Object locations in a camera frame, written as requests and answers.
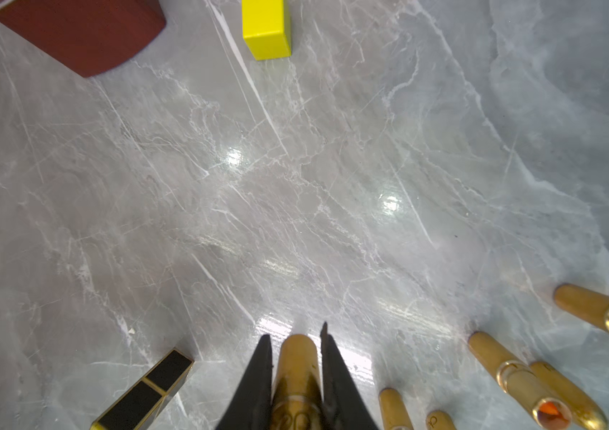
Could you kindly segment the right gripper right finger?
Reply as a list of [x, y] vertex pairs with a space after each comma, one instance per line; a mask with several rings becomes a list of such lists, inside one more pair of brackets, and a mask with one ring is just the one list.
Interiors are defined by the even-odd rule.
[[349, 369], [325, 322], [320, 333], [322, 351], [322, 419], [324, 429], [376, 430]]

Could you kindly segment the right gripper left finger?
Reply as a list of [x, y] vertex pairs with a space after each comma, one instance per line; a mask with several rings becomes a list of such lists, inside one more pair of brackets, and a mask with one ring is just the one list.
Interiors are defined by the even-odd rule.
[[261, 336], [216, 430], [270, 428], [272, 369], [272, 340], [265, 334]]

